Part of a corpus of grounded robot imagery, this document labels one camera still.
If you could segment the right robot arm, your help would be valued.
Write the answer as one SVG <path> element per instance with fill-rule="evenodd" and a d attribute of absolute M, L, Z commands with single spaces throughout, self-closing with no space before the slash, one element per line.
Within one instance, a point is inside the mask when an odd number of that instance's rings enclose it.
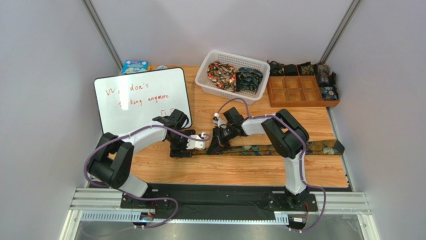
<path fill-rule="evenodd" d="M 213 128 L 207 155 L 231 148 L 236 137 L 267 135 L 278 155 L 283 157 L 286 180 L 285 194 L 289 205 L 299 205 L 308 196 L 305 175 L 305 153 L 309 134 L 286 109 L 275 114 L 244 118 L 235 107 L 223 113 L 226 123 Z"/>

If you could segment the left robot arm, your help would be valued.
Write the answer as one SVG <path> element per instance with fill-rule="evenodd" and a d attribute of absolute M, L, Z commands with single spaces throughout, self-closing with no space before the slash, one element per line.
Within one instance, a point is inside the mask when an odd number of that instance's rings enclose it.
<path fill-rule="evenodd" d="M 131 173 L 134 154 L 163 141 L 169 141 L 177 149 L 187 150 L 190 142 L 202 140 L 195 130 L 184 129 L 188 120 L 185 113 L 175 109 L 171 115 L 157 116 L 148 125 L 130 133 L 104 133 L 85 162 L 86 177 L 100 180 L 99 187 L 142 197 L 149 185 Z"/>

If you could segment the blue brown floral tie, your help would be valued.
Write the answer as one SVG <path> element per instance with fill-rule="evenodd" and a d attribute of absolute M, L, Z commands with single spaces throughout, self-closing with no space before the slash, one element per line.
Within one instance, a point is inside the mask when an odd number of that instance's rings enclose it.
<path fill-rule="evenodd" d="M 337 139 L 308 141 L 306 155 L 336 155 L 341 156 L 345 152 L 344 145 Z M 240 145 L 231 147 L 219 147 L 213 155 L 226 156 L 278 156 L 279 153 L 272 144 Z"/>

